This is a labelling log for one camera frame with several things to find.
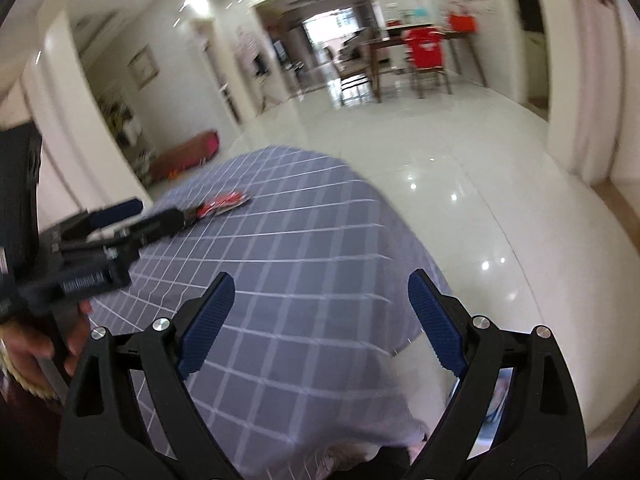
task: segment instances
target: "white glossy floor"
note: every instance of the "white glossy floor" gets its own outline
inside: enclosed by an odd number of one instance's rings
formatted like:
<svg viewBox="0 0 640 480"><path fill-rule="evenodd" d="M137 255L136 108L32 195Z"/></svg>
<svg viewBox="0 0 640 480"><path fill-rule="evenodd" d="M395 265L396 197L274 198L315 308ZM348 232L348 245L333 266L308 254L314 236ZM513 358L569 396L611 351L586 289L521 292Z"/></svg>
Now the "white glossy floor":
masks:
<svg viewBox="0 0 640 480"><path fill-rule="evenodd" d="M593 431L640 378L636 250L546 154L535 114L461 82L418 100L386 77L382 104L336 109L322 89L267 111L225 156L286 144L343 158L388 197L472 314L521 332L551 327Z"/></svg>

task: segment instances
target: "blue gripper pad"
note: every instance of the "blue gripper pad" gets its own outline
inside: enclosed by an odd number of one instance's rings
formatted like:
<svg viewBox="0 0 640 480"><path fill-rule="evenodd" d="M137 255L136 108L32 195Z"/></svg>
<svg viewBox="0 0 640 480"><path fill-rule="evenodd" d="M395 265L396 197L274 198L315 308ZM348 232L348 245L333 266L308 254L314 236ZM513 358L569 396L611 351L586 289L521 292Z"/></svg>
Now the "blue gripper pad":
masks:
<svg viewBox="0 0 640 480"><path fill-rule="evenodd" d="M218 286L209 292L210 289L204 294L204 304L182 336L176 368L183 380L200 370L231 311L236 298L234 279L225 273Z"/></svg>
<svg viewBox="0 0 640 480"><path fill-rule="evenodd" d="M468 368L463 335L442 303L446 297L437 291L431 280L429 283L427 280L428 276L421 269L411 273L408 283L409 302L442 367L451 370L456 377L462 377Z"/></svg>

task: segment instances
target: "gray checkered cloth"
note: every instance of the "gray checkered cloth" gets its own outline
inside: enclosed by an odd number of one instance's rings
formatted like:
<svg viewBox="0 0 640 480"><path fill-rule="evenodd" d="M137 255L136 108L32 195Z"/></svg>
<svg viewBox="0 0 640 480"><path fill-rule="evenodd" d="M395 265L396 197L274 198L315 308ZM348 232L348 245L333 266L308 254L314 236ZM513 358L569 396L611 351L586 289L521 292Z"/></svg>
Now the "gray checkered cloth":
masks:
<svg viewBox="0 0 640 480"><path fill-rule="evenodd" d="M220 271L235 279L236 302L187 386L245 478L315 478L340 442L419 442L390 358L420 333L409 274L424 268L450 294L422 244L343 161L281 146L200 171L154 211L233 189L254 198L143 251L130 288L96 298L92 321L143 330ZM143 378L134 382L156 449L171 455Z"/></svg>

